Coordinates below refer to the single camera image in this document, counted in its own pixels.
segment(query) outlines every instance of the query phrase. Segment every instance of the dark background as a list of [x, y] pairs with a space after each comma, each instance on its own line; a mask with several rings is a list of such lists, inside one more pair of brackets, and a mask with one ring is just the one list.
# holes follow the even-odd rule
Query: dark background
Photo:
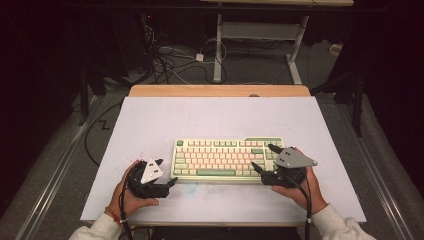
[[[383, 6], [388, 2], [369, 0], [356, 1], [355, 4]], [[345, 42], [332, 73], [334, 76], [358, 63], [367, 63], [365, 93], [391, 146], [423, 195], [420, 150], [424, 142], [424, 96], [421, 89], [424, 80], [421, 11], [424, 8], [418, 0], [393, 3], [390, 14], [383, 17], [311, 17], [304, 40], [309, 45], [322, 39]], [[180, 41], [194, 46], [200, 46], [205, 37], [213, 36], [215, 31], [216, 18], [213, 15], [156, 13], [153, 16], [154, 26], [159, 31], [175, 35], [174, 39], [180, 38]], [[134, 24], [133, 17], [102, 13], [89, 21], [84, 14], [64, 9], [60, 1], [2, 1], [1, 214], [51, 135], [72, 113], [71, 101], [78, 93], [82, 67], [98, 64], [124, 76], [127, 70], [145, 64], [146, 59], [135, 57], [142, 56], [138, 53], [143, 49], [136, 46], [140, 46], [143, 38], [138, 35], [140, 29]], [[249, 19], [243, 15], [231, 17]], [[281, 20], [263, 15], [257, 18]], [[172, 29], [196, 31], [172, 32]], [[89, 82], [98, 85], [93, 79], [101, 77], [101, 74], [92, 74]]]

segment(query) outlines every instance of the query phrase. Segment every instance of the person's right hand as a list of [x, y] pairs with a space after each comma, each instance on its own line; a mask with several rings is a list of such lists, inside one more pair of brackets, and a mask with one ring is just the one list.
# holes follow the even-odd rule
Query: person's right hand
[[[306, 168], [306, 179], [308, 179], [309, 187], [311, 188], [311, 202], [312, 202], [312, 214], [315, 214], [324, 209], [328, 203], [324, 200], [321, 195], [319, 188], [318, 179], [312, 170], [312, 167]], [[305, 190], [306, 194], [309, 194], [308, 184], [304, 180], [300, 186]], [[305, 196], [298, 188], [285, 188], [282, 186], [272, 186], [272, 191], [277, 192], [285, 197], [293, 199], [303, 209], [306, 210], [307, 202]]]

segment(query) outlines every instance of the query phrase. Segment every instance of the gray floor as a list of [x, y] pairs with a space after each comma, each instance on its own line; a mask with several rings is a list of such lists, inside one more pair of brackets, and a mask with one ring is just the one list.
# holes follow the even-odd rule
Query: gray floor
[[[302, 46], [296, 61], [304, 85], [309, 88], [324, 83], [336, 57], [328, 53], [330, 44], [322, 42], [313, 47]], [[290, 43], [283, 43], [274, 50], [254, 51], [246, 56], [246, 49], [234, 51], [228, 46], [224, 60], [227, 80], [225, 84], [292, 84], [284, 54], [289, 53]], [[173, 54], [190, 56], [195, 51], [183, 46]], [[189, 60], [173, 58], [178, 64]], [[207, 57], [205, 62], [212, 61]], [[213, 65], [197, 64], [206, 68], [212, 80]], [[175, 73], [183, 68], [174, 69]], [[150, 78], [145, 84], [153, 82]], [[204, 70], [192, 68], [173, 75], [170, 84], [207, 84]], [[75, 113], [62, 124], [51, 137], [49, 144], [31, 170], [15, 199], [0, 222], [0, 239], [68, 239], [72, 232], [83, 225], [79, 221], [97, 166], [91, 162], [84, 146], [93, 158], [100, 162], [111, 136], [119, 108], [109, 109], [120, 103], [128, 90], [107, 80], [108, 91], [91, 99], [91, 111], [87, 123], [78, 126], [80, 112], [78, 99]], [[377, 239], [419, 239], [424, 236], [419, 217], [424, 214], [424, 204], [393, 150], [376, 122], [372, 108], [364, 100], [361, 126], [363, 137], [356, 137], [350, 126], [351, 107], [336, 105], [332, 94], [320, 94], [318, 103], [328, 125], [339, 154], [347, 169], [368, 222], [362, 228]], [[312, 228], [312, 239], [320, 239]]]

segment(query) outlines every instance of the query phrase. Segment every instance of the mechanical keyboard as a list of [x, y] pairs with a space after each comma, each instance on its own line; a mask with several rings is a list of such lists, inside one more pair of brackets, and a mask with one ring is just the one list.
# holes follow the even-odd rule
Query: mechanical keyboard
[[274, 170], [278, 154], [268, 144], [284, 147], [282, 138], [178, 139], [174, 144], [171, 177], [178, 181], [261, 183], [251, 162]]

